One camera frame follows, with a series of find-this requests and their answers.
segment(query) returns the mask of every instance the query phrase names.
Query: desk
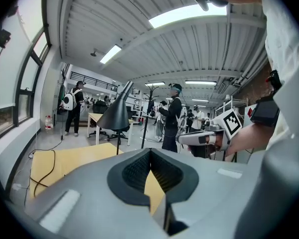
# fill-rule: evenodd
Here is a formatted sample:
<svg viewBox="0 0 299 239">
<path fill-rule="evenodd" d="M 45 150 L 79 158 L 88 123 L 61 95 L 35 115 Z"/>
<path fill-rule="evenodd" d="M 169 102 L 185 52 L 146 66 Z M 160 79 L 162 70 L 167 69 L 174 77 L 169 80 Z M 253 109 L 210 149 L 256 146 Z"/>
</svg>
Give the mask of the desk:
<svg viewBox="0 0 299 239">
<path fill-rule="evenodd" d="M 114 147 L 111 143 L 103 143 L 97 146 L 94 145 L 76 149 L 56 150 L 54 170 L 49 176 L 44 178 L 41 183 L 46 186 L 50 186 L 61 179 L 64 175 L 70 173 L 81 165 L 112 156 L 116 156 L 116 147 Z M 53 161 L 53 151 L 36 151 L 33 156 L 31 178 L 35 181 L 39 181 L 43 176 L 51 171 Z M 36 183 L 31 180 L 31 198 L 34 198 L 35 186 Z M 38 185 L 35 194 L 38 195 L 45 189 L 46 188 L 44 186 Z M 150 213 L 153 214 L 159 206 L 164 196 L 164 192 L 152 172 L 149 173 L 146 180 L 145 194 L 150 197 Z"/>
<path fill-rule="evenodd" d="M 91 119 L 94 120 L 95 122 L 97 122 L 102 115 L 103 114 L 89 113 L 89 117 L 88 117 L 88 132 L 87 132 L 87 137 L 88 138 L 90 137 L 90 123 L 91 123 Z M 135 122 L 134 120 L 129 119 L 129 123 L 130 123 L 130 130 L 129 130 L 129 136 L 128 136 L 128 146 L 130 146 L 130 143 L 131 143 L 133 124 L 138 123 L 138 122 Z M 98 145 L 98 144 L 100 144 L 100 127 L 96 125 L 95 145 Z"/>
</svg>

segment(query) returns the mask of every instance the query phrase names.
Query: black pants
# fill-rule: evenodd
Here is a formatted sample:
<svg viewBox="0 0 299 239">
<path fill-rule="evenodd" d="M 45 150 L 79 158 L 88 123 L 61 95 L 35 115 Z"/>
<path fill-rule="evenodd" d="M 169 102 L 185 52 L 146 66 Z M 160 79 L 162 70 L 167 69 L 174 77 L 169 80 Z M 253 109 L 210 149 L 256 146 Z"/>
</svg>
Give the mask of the black pants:
<svg viewBox="0 0 299 239">
<path fill-rule="evenodd" d="M 69 132 L 73 120 L 74 120 L 74 132 L 77 133 L 79 131 L 80 106 L 68 112 L 68 119 L 66 120 L 66 124 L 65 124 L 66 132 Z"/>
<path fill-rule="evenodd" d="M 177 153 L 177 145 L 176 145 L 176 134 L 178 131 L 177 126 L 173 127 L 165 127 L 164 133 L 164 141 L 162 149 L 170 150 Z"/>
<path fill-rule="evenodd" d="M 192 120 L 187 121 L 186 133 L 188 133 L 188 131 L 190 132 L 191 125 L 193 125 L 193 121 Z"/>
<path fill-rule="evenodd" d="M 201 131 L 201 129 L 195 129 L 195 128 L 190 128 L 189 132 L 190 133 L 193 133 L 193 132 L 198 132 L 198 131 Z"/>
</svg>

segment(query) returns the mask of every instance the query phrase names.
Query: railing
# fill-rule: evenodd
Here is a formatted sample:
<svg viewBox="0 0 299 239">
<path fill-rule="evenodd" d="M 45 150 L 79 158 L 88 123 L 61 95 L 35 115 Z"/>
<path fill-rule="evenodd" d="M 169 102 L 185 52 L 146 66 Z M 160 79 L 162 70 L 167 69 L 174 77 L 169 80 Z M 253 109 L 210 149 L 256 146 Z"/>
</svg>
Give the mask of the railing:
<svg viewBox="0 0 299 239">
<path fill-rule="evenodd" d="M 137 89 L 132 89 L 131 91 L 131 95 L 139 95 L 140 94 L 140 91 L 137 90 Z"/>
<path fill-rule="evenodd" d="M 94 85 L 94 86 L 97 86 L 97 87 L 100 87 L 100 88 L 104 88 L 104 89 L 107 89 L 107 90 L 112 90 L 112 91 L 115 91 L 115 92 L 118 90 L 118 86 L 115 86 L 111 83 L 107 83 L 107 82 L 104 82 L 104 81 L 94 79 L 94 78 L 89 77 L 89 76 L 85 76 L 83 74 L 79 74 L 79 73 L 76 73 L 76 72 L 71 73 L 70 79 L 75 80 L 75 81 L 83 81 L 84 83 L 91 84 L 91 85 Z"/>
</svg>

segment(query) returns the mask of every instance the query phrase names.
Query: floor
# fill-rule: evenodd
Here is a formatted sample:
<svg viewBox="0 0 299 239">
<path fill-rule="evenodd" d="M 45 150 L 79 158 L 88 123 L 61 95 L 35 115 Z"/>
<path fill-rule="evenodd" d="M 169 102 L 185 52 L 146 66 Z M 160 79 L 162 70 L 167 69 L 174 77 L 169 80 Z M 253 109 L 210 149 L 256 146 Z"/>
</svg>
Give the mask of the floor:
<svg viewBox="0 0 299 239">
<path fill-rule="evenodd" d="M 152 148 L 161 148 L 162 143 L 157 142 L 155 139 L 155 126 L 153 125 L 154 120 L 149 120 L 148 123 L 148 131 L 146 133 L 146 140 L 144 143 L 144 147 L 152 147 Z M 74 137 L 73 128 L 70 129 L 69 135 L 63 137 L 63 141 L 61 142 L 61 132 L 64 133 L 64 125 L 61 122 L 58 122 L 56 127 L 54 128 L 53 132 L 46 133 L 41 132 L 37 135 L 37 138 L 33 141 L 33 143 L 28 148 L 26 154 L 24 155 L 18 169 L 16 175 L 14 177 L 12 183 L 12 189 L 10 191 L 10 199 L 18 206 L 24 207 L 26 204 L 26 192 L 27 187 L 29 185 L 29 176 L 30 170 L 32 165 L 32 159 L 28 157 L 29 154 L 33 152 L 35 149 L 44 149 L 48 150 L 50 148 L 54 148 L 55 150 L 61 149 L 70 149 L 70 148 L 79 148 L 84 146 L 91 146 L 95 144 L 95 135 L 92 135 L 90 138 L 86 137 L 87 128 L 80 127 L 79 128 L 79 136 Z M 144 125 L 137 125 L 133 126 L 133 136 L 131 139 L 131 145 L 127 146 L 127 140 L 122 139 L 120 150 L 123 152 L 128 152 L 136 149 L 140 149 L 142 145 L 142 138 L 143 138 L 143 130 Z M 107 134 L 113 134 L 111 130 L 105 130 Z M 100 135 L 100 144 L 107 142 L 107 137 L 104 135 Z M 112 139 L 110 141 L 114 146 L 117 144 L 116 139 Z M 190 152 L 187 150 L 187 146 L 184 148 L 180 148 L 179 144 L 177 144 L 178 151 L 180 153 L 191 155 Z"/>
</svg>

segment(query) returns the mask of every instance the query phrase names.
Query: white backpack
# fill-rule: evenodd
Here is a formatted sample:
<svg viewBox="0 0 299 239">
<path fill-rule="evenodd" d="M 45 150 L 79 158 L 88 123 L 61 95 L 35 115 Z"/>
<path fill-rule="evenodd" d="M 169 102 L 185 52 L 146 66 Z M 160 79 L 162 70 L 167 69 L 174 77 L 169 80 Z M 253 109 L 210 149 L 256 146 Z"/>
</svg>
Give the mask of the white backpack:
<svg viewBox="0 0 299 239">
<path fill-rule="evenodd" d="M 74 93 L 73 93 L 73 89 L 71 89 L 71 92 L 70 93 L 67 93 L 65 96 L 64 96 L 64 99 L 63 99 L 63 108 L 65 110 L 68 110 L 68 111 L 72 111 L 74 108 L 76 108 L 76 99 L 75 99 L 75 94 L 77 94 L 78 92 L 80 92 L 81 90 L 76 90 Z"/>
<path fill-rule="evenodd" d="M 177 117 L 177 115 L 175 115 L 176 120 L 177 120 L 177 126 L 178 129 L 180 129 L 181 131 L 186 129 L 186 122 L 187 122 L 187 109 L 186 107 L 182 107 L 181 112 L 179 117 Z"/>
</svg>

